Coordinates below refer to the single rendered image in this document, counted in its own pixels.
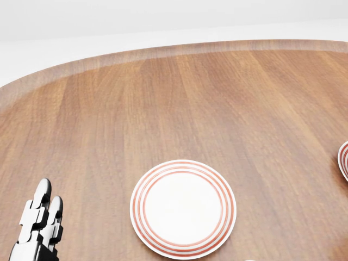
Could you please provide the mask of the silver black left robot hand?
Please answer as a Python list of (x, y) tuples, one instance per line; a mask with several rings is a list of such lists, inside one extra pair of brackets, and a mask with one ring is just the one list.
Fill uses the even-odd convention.
[(9, 261), (59, 261), (55, 245), (63, 234), (63, 200), (60, 196), (51, 198), (51, 192), (51, 182), (43, 178), (33, 199), (26, 202)]

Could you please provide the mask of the white plate with red rings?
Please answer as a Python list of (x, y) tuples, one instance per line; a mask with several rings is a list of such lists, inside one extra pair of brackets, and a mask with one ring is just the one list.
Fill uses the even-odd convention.
[(338, 151), (337, 160), (340, 171), (348, 182), (348, 141), (341, 145)]
[(140, 240), (177, 260), (207, 256), (229, 238), (237, 218), (233, 191), (212, 167), (172, 160), (147, 171), (130, 198), (130, 219)]

